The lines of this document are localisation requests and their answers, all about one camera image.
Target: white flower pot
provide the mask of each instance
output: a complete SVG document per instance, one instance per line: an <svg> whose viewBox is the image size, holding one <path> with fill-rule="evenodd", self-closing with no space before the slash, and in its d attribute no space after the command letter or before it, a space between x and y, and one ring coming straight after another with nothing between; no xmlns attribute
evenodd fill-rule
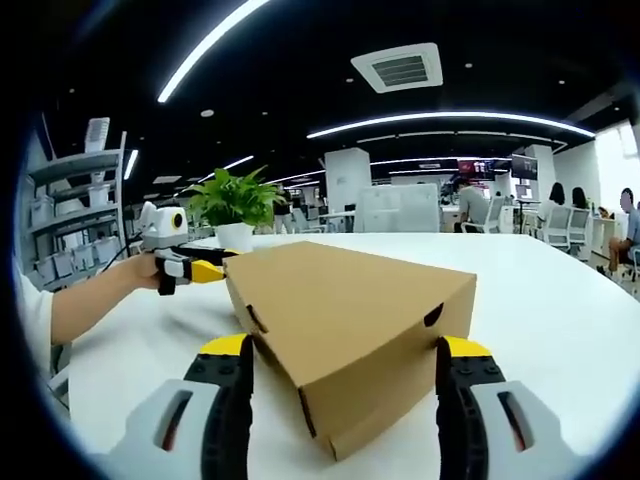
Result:
<svg viewBox="0 0 640 480"><path fill-rule="evenodd" d="M246 223L232 223L231 225L219 225L215 228L218 243L222 248L230 248L240 253L253 250L253 228Z"/></svg>

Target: potted plant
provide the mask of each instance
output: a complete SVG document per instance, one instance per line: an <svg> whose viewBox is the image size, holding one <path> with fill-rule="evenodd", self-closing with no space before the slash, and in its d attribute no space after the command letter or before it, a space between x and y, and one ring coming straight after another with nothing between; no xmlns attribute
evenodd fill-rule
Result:
<svg viewBox="0 0 640 480"><path fill-rule="evenodd" d="M253 229L273 224L273 202L284 199L275 185L261 185L262 179L256 179L263 168L246 177L234 177L218 168L212 180L190 188L197 193L191 197L189 210L214 227L221 247L249 252Z"/></svg>

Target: ceiling air vent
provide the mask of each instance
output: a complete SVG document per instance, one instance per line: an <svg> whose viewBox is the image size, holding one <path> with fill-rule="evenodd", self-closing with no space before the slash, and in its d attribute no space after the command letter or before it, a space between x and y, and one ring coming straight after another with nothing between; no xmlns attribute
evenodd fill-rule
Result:
<svg viewBox="0 0 640 480"><path fill-rule="evenodd" d="M435 43L390 48L351 59L378 93L442 85L440 54Z"/></svg>

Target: black ceiling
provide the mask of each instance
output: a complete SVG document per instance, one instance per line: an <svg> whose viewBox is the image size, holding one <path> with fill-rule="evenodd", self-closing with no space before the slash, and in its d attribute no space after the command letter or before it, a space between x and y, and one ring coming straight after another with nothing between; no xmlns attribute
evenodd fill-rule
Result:
<svg viewBox="0 0 640 480"><path fill-rule="evenodd" d="M535 135L570 145L586 139L487 119L419 120L306 136L369 118L439 110L562 120L623 78L607 46L606 27L594 35L597 23L577 0L271 0L214 45L167 103L157 103L191 49L242 3L129 1L115 9L60 66L57 93L46 111L56 154L82 148L89 118L110 117L109 143L117 146L119 132L126 130L127 148L140 151L126 183L128 201L173 193L188 178L247 155L254 160L233 172L268 164L267 179L317 170L324 152L343 146L360 146L372 161L503 156L531 140L440 134L357 141L458 130ZM441 87L378 94L350 62L425 42L438 45ZM595 123L586 119L578 126L601 128L628 117L626 102L616 106L622 108L611 106ZM204 109L213 109L214 116L202 118ZM385 173L379 168L374 175ZM182 179L159 187L152 184L159 175Z"/></svg>

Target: shelf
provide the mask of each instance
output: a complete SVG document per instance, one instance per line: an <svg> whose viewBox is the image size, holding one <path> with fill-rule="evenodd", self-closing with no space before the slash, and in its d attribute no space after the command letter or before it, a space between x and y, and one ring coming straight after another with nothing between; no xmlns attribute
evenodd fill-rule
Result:
<svg viewBox="0 0 640 480"><path fill-rule="evenodd" d="M86 185L80 185L73 188L67 188L66 190L53 192L50 194L50 196L56 203L64 202L67 200L72 200L74 198L86 197L89 195L89 187L100 187L102 185L109 185L109 191L111 191L115 188L116 181L109 180L108 182L102 183L87 183Z"/></svg>
<svg viewBox="0 0 640 480"><path fill-rule="evenodd" d="M45 233L68 235L78 230L113 222L117 218L117 213L117 203L111 203L102 207L85 208L76 212L67 213L66 215L54 217L43 225L31 227L29 233L32 235L43 235Z"/></svg>
<svg viewBox="0 0 640 480"><path fill-rule="evenodd" d="M77 272L72 273L71 275L68 275L66 277L62 277L62 278L58 278L56 280L54 280L53 282L49 282L47 284L45 284L42 288L44 290L48 290L50 292L54 291L54 290L58 290L59 288L62 287L68 287L69 285L74 284L75 282L77 282L78 280L83 280L87 277L92 277L94 276L98 270L100 270L101 268L105 267L106 263L101 263L101 264L96 264L93 267L87 269L87 270L80 270Z"/></svg>
<svg viewBox="0 0 640 480"><path fill-rule="evenodd" d="M79 153L52 160L46 166L30 171L29 176L37 187L78 175L115 170L119 158L120 150Z"/></svg>

